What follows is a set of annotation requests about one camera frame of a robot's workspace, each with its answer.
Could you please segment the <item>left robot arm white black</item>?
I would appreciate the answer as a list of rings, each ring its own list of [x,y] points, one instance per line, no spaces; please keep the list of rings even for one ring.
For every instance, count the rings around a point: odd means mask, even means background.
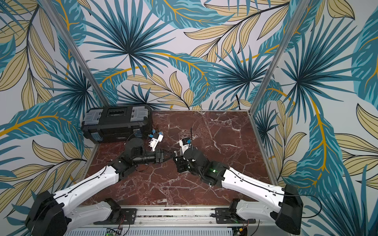
[[[81,207],[80,204],[125,179],[138,165],[163,163],[174,156],[175,153],[160,148],[147,151],[142,139],[132,138],[116,159],[95,174],[63,190],[38,194],[25,226],[33,236],[63,236],[68,231],[92,223],[110,221],[121,224],[126,216],[110,198],[91,206]]]

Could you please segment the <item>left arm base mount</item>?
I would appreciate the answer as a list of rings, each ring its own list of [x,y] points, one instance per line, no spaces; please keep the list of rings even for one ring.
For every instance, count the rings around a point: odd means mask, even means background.
[[[94,222],[94,225],[122,225],[124,223],[133,225],[135,223],[136,208],[122,208],[112,198],[106,198],[104,201],[110,205],[112,211],[107,219]]]

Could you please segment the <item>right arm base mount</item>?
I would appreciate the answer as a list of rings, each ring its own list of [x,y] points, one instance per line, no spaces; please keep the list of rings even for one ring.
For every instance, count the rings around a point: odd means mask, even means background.
[[[233,199],[229,207],[215,208],[215,213],[211,217],[216,219],[217,224],[243,224],[256,223],[256,219],[245,219],[236,213],[236,207],[241,202],[241,199]]]

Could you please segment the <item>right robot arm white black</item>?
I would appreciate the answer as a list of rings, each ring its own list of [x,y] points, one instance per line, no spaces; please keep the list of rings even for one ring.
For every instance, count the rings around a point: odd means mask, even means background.
[[[281,230],[300,235],[303,201],[291,185],[280,187],[246,176],[221,162],[210,161],[196,148],[188,148],[174,157],[179,173],[190,172],[209,186],[230,189],[264,205],[263,209],[248,208],[247,202],[237,200],[230,205],[232,214],[243,220],[273,221]]]

